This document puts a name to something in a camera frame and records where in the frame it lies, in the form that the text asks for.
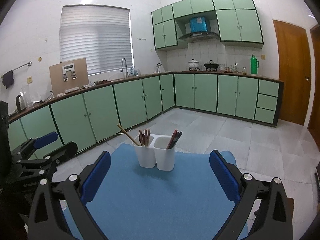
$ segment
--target metal screw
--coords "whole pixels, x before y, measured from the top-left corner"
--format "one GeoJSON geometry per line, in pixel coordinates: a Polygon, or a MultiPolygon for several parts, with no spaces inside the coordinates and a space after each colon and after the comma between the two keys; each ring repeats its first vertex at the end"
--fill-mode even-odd
{"type": "Polygon", "coordinates": [[[72,174],[69,176],[69,180],[71,180],[71,181],[75,181],[77,178],[78,178],[78,175],[76,175],[76,174],[72,174]]]}
{"type": "Polygon", "coordinates": [[[47,182],[48,182],[47,179],[41,179],[40,184],[45,185],[45,184],[47,184],[47,182]]]}
{"type": "Polygon", "coordinates": [[[273,180],[275,181],[276,184],[280,184],[281,183],[281,179],[279,179],[279,178],[274,178],[273,180]]]}
{"type": "Polygon", "coordinates": [[[249,173],[245,173],[245,174],[243,175],[243,177],[244,177],[246,180],[252,179],[252,176],[251,176],[249,173]]]}

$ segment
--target backsplash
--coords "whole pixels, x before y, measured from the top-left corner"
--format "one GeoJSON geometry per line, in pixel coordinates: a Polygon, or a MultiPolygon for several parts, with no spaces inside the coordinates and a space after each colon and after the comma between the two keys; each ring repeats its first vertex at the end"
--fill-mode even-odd
{"type": "Polygon", "coordinates": [[[245,66],[247,73],[250,73],[250,58],[252,54],[259,60],[259,69],[263,68],[261,49],[224,46],[220,41],[210,39],[189,43],[187,49],[167,51],[167,64],[170,71],[189,70],[188,62],[194,58],[201,65],[200,69],[205,70],[203,64],[213,60],[215,63],[226,64],[226,66],[238,63],[238,71],[241,71],[245,66]]]}

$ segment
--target window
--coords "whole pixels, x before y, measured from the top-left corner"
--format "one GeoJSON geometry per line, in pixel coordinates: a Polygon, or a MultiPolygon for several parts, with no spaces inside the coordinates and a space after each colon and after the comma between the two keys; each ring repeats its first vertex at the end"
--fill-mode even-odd
{"type": "Polygon", "coordinates": [[[64,6],[60,23],[60,60],[87,59],[88,74],[133,67],[130,13],[106,6],[64,6]]]}

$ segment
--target wall outlet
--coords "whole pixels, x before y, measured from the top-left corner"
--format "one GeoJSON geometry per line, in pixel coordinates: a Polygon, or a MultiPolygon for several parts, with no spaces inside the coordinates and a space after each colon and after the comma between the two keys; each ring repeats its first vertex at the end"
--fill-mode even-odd
{"type": "Polygon", "coordinates": [[[27,84],[30,84],[30,83],[32,83],[32,77],[27,78],[27,84]]]}

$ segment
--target countertop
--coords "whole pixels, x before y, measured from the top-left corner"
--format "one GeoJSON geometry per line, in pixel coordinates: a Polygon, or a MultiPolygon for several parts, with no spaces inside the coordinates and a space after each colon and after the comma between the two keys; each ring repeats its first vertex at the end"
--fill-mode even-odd
{"type": "Polygon", "coordinates": [[[231,75],[231,76],[241,76],[241,77],[248,77],[248,78],[257,78],[257,79],[263,79],[263,80],[267,80],[267,81],[272,81],[272,82],[283,82],[279,79],[273,79],[273,78],[268,78],[268,77],[263,77],[263,76],[258,76],[258,75],[242,75],[241,73],[224,73],[224,72],[207,72],[207,71],[167,71],[167,72],[162,72],[162,73],[152,73],[152,74],[143,74],[143,75],[139,75],[139,76],[134,76],[134,77],[128,77],[128,78],[121,78],[121,79],[115,79],[112,80],[108,83],[104,83],[104,84],[100,84],[100,85],[96,85],[93,87],[89,87],[89,88],[83,88],[83,89],[79,89],[70,93],[67,93],[63,96],[60,97],[54,97],[51,98],[47,101],[41,102],[41,103],[36,103],[33,104],[33,106],[28,107],[26,110],[22,111],[21,113],[16,113],[10,116],[9,118],[9,123],[14,122],[15,120],[29,114],[32,113],[42,107],[48,106],[50,104],[53,104],[55,102],[58,102],[60,100],[84,93],[84,92],[88,92],[91,90],[95,90],[98,88],[102,88],[102,87],[107,87],[107,86],[111,86],[114,84],[119,84],[119,83],[123,83],[123,82],[127,82],[127,81],[132,81],[132,80],[138,80],[138,79],[143,79],[143,78],[148,78],[148,77],[155,77],[155,76],[161,76],[161,75],[167,75],[167,74],[214,74],[214,75],[231,75]]]}

